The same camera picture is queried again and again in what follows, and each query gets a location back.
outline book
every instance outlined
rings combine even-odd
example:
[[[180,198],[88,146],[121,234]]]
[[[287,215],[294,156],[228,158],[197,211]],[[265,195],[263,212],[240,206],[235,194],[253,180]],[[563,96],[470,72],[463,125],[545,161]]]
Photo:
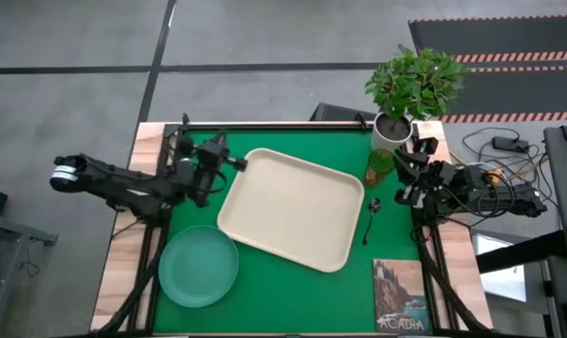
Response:
[[[374,259],[375,326],[386,333],[431,333],[421,262]]]

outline beige tray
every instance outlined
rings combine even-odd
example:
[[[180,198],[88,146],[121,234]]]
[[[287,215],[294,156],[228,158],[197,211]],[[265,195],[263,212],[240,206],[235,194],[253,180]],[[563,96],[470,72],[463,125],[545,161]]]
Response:
[[[257,148],[246,156],[217,225],[231,238],[324,272],[348,258],[365,195],[360,181]]]

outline floor mat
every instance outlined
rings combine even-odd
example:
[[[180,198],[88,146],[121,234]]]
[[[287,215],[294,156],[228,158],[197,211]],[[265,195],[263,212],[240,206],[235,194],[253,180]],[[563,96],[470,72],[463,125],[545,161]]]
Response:
[[[567,65],[473,68],[443,122],[567,119]]]
[[[461,62],[567,59],[567,15],[409,22],[418,49],[457,55]]]

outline metal spoon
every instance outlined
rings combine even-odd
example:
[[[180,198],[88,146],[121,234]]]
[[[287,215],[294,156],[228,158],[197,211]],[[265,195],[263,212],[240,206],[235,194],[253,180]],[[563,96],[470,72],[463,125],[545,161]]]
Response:
[[[369,231],[371,230],[371,222],[374,219],[374,215],[379,211],[381,208],[381,202],[379,202],[379,198],[374,197],[369,203],[369,211],[371,211],[371,217],[369,218],[369,225],[367,225],[367,231],[365,231],[365,236],[362,238],[362,245],[367,245],[369,241]]]

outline concrete floor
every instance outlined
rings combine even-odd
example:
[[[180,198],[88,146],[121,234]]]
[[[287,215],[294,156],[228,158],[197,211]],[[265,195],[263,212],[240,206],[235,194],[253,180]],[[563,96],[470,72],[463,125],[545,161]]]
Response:
[[[149,65],[166,3],[0,0],[0,67]],[[567,0],[179,0],[162,64],[376,62],[393,55],[397,43],[412,47],[409,19],[549,14],[567,14]],[[306,120],[320,101],[374,111],[362,91],[369,74],[162,74],[149,120],[175,121],[184,112],[199,121]],[[6,216],[60,233],[56,247],[33,250],[42,272],[23,274],[5,336],[87,331],[115,214],[91,195],[52,191],[48,179],[57,155],[83,151],[127,164],[146,80],[146,74],[0,75]],[[542,139],[544,126],[513,124],[531,142]],[[449,125],[446,132],[460,140],[480,127]],[[456,142],[451,147],[464,151]],[[531,237],[553,226],[553,208],[537,220],[482,224]],[[506,318],[495,311],[493,317],[498,325]],[[518,330],[518,323],[501,329]]]

